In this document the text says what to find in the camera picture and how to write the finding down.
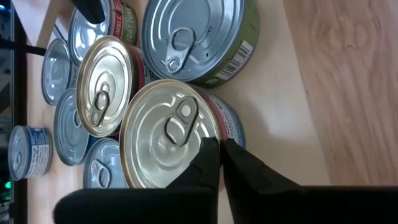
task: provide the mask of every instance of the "wooden table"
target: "wooden table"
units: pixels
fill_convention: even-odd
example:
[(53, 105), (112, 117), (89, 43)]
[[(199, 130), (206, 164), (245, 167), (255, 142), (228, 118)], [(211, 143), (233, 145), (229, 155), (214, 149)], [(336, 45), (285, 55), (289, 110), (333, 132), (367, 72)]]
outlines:
[[(27, 8), (22, 7), (28, 1), (13, 0), (16, 6), (22, 5), (16, 9), (33, 45), (46, 46), (51, 38), (51, 26), (30, 27), (33, 25), (30, 19), (38, 15), (38, 20), (43, 20), (44, 14), (54, 23), (57, 17), (49, 9), (52, 1), (59, 0), (29, 1), (30, 4), (46, 4), (37, 3), (28, 15), (24, 14)], [(141, 24), (147, 0), (130, 0), (129, 3)], [(329, 184), (283, 2), (258, 1), (258, 8), (261, 33), (254, 55), (236, 78), (211, 92), (224, 98), (238, 112), (246, 132), (248, 151), (300, 184)], [(55, 107), (47, 105), (42, 97), (42, 62), (43, 57), (28, 55), (27, 120), (30, 126), (45, 126), (52, 132)], [(29, 223), (52, 223), (55, 204), (82, 187), (82, 173), (83, 166), (67, 167), (55, 153), (48, 174), (28, 181)], [(232, 223), (225, 191), (220, 193), (219, 222)]]

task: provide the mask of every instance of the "pull tab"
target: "pull tab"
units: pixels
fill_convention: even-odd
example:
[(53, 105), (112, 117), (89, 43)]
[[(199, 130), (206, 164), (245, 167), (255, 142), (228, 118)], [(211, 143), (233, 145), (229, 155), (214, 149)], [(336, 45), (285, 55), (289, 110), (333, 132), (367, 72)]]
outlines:
[[(188, 138), (191, 135), (193, 125), (195, 124), (195, 120), (199, 113), (198, 103), (194, 97), (185, 96), (181, 99), (180, 103), (175, 105), (173, 112), (163, 121), (162, 132), (164, 138), (166, 138), (171, 144), (181, 147), (187, 143)], [(178, 119), (184, 127), (184, 137), (179, 142), (175, 142), (170, 134), (167, 133), (167, 125), (172, 118)]]
[(112, 178), (109, 169), (97, 159), (91, 162), (90, 167), (91, 174), (95, 177), (98, 186), (102, 189), (108, 188)]
[(17, 170), (19, 168), (19, 166), (21, 165), (22, 162), (22, 154), (21, 152), (17, 153), (17, 156), (15, 157), (15, 161), (12, 164), (12, 167), (14, 168), (14, 170)]
[[(104, 98), (104, 105), (100, 105), (100, 97)], [(106, 91), (100, 90), (95, 93), (93, 104), (91, 106), (91, 123), (98, 127), (104, 120), (106, 110), (109, 107), (109, 95)]]
[[(188, 31), (191, 36), (191, 42), (186, 49), (177, 50), (174, 47), (174, 38), (178, 32), (185, 30)], [(195, 42), (195, 33), (189, 27), (179, 27), (175, 29), (170, 36), (169, 46), (167, 47), (167, 54), (166, 54), (166, 68), (171, 74), (179, 72), (187, 61), (189, 53), (191, 52), (193, 43)]]

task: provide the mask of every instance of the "gold can lid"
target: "gold can lid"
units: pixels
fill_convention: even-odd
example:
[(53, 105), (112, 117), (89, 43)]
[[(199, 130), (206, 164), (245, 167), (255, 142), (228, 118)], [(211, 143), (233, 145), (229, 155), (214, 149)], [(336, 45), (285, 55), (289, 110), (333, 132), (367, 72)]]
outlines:
[(87, 51), (78, 74), (76, 105), (82, 125), (95, 137), (114, 134), (132, 92), (134, 63), (116, 37), (98, 39)]
[(219, 137), (216, 116), (199, 91), (157, 80), (132, 99), (121, 123), (121, 162), (130, 187), (163, 188), (198, 154), (203, 137)]

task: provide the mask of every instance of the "metal can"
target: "metal can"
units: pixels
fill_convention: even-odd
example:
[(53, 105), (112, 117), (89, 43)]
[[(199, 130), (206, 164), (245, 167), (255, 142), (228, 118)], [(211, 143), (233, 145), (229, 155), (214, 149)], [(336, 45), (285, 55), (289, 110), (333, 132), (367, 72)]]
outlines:
[(68, 166), (81, 164), (97, 140), (81, 125), (76, 110), (76, 89), (67, 89), (60, 98), (54, 117), (54, 143), (59, 158)]
[(198, 154), (204, 137), (233, 138), (245, 146), (237, 114), (220, 98), (177, 80), (145, 86), (121, 123), (119, 144), (127, 184), (168, 186)]
[(47, 128), (16, 126), (8, 145), (8, 166), (14, 180), (44, 175), (50, 169), (52, 143)]
[(90, 148), (83, 173), (83, 188), (127, 188), (116, 140), (103, 138)]
[(83, 57), (96, 40), (104, 35), (113, 35), (123, 41), (137, 42), (137, 19), (135, 12), (120, 0), (101, 0), (105, 21), (91, 24), (75, 8), (69, 26), (69, 51), (72, 61), (80, 66)]
[(93, 136), (118, 133), (131, 97), (146, 76), (137, 49), (113, 36), (98, 39), (78, 72), (76, 105), (81, 123)]
[(78, 67), (70, 60), (67, 43), (53, 40), (45, 55), (42, 67), (42, 93), (50, 105), (57, 105), (62, 93), (76, 87)]
[(213, 88), (243, 68), (259, 30), (255, 0), (153, 0), (146, 7), (141, 42), (159, 78)]

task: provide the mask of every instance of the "silver can lid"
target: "silver can lid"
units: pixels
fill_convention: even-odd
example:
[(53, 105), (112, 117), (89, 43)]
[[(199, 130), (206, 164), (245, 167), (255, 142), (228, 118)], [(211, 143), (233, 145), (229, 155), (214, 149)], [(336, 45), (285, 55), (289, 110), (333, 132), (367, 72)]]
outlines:
[(85, 162), (83, 188), (127, 188), (116, 140), (103, 138), (92, 145)]
[(105, 36), (89, 49), (79, 69), (76, 102), (81, 123), (95, 137), (112, 135), (129, 103), (134, 64), (126, 46)]
[(176, 80), (154, 81), (132, 99), (119, 143), (130, 187), (162, 188), (198, 154), (203, 137), (220, 136), (201, 94)]
[(42, 67), (42, 93), (48, 104), (57, 105), (69, 85), (71, 70), (67, 43), (62, 39), (53, 40), (44, 55)]
[(8, 145), (8, 166), (13, 180), (24, 178), (28, 168), (27, 134), (24, 127), (16, 126)]
[(238, 34), (243, 1), (149, 1), (141, 32), (149, 67), (160, 78), (183, 82), (208, 73)]
[(109, 0), (101, 0), (105, 14), (105, 21), (100, 24), (92, 24), (75, 8), (69, 25), (68, 46), (71, 59), (75, 65), (80, 66), (88, 49), (96, 40), (108, 33), (110, 25)]
[(89, 136), (76, 110), (76, 89), (69, 88), (61, 96), (54, 117), (54, 143), (61, 161), (68, 166), (79, 164)]

